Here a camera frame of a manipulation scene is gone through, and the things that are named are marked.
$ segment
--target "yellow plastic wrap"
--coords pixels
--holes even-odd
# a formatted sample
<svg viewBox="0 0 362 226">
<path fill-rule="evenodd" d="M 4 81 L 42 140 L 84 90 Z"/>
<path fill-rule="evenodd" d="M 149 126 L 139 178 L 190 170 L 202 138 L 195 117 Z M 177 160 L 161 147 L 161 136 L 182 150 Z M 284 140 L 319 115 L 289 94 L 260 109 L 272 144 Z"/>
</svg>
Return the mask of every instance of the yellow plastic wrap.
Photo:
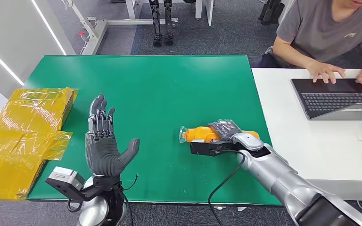
<svg viewBox="0 0 362 226">
<path fill-rule="evenodd" d="M 73 89 L 16 89 L 0 113 L 0 199 L 25 199 L 45 160 L 60 160 L 70 132 L 59 131 Z"/>
</svg>

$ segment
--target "logo on shirt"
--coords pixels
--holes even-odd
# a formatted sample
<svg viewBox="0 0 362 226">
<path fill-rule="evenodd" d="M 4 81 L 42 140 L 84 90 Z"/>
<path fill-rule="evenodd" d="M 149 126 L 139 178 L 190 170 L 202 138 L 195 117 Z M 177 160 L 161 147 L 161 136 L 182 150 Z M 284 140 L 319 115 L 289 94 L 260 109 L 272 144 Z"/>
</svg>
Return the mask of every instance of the logo on shirt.
<svg viewBox="0 0 362 226">
<path fill-rule="evenodd" d="M 356 33 L 350 33 L 350 34 L 345 35 L 345 38 L 346 37 L 352 37 L 353 38 L 355 35 L 356 35 Z"/>
</svg>

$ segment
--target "green mat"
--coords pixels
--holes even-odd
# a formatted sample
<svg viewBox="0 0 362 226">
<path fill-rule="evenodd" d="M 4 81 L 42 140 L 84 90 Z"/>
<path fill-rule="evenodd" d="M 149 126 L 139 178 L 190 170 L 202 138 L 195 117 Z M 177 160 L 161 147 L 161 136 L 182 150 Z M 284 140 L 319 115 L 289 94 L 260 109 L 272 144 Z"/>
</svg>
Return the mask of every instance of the green mat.
<svg viewBox="0 0 362 226">
<path fill-rule="evenodd" d="M 181 126 L 233 119 L 271 143 L 246 56 L 45 56 L 26 88 L 72 87 L 79 93 L 63 127 L 73 136 L 61 161 L 48 161 L 28 199 L 63 199 L 44 182 L 55 166 L 91 173 L 84 157 L 88 109 L 99 93 L 114 114 L 120 151 L 140 139 L 135 159 L 121 174 L 130 201 L 207 202 L 237 165 L 234 154 L 192 155 L 178 142 Z M 250 174 L 239 170 L 212 202 L 279 204 Z"/>
</svg>

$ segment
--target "laptop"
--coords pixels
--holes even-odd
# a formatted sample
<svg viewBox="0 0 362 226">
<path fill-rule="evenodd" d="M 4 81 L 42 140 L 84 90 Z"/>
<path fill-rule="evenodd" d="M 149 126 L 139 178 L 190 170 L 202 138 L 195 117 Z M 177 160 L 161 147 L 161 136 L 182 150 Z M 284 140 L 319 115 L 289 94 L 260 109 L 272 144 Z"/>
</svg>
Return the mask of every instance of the laptop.
<svg viewBox="0 0 362 226">
<path fill-rule="evenodd" d="M 356 79 L 292 79 L 300 104 L 309 120 L 362 121 L 362 84 Z"/>
</svg>

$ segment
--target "gray t-shirt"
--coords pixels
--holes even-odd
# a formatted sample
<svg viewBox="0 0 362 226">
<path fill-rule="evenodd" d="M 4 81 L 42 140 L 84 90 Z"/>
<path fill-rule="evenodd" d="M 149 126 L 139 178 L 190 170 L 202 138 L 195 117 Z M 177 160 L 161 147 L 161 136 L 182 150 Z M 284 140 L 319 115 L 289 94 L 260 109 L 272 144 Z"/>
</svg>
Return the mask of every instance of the gray t-shirt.
<svg viewBox="0 0 362 226">
<path fill-rule="evenodd" d="M 331 13 L 332 0 L 296 0 L 277 35 L 300 53 L 325 62 L 356 46 L 362 50 L 362 7 L 342 22 Z M 274 55 L 283 67 L 295 67 Z"/>
</svg>

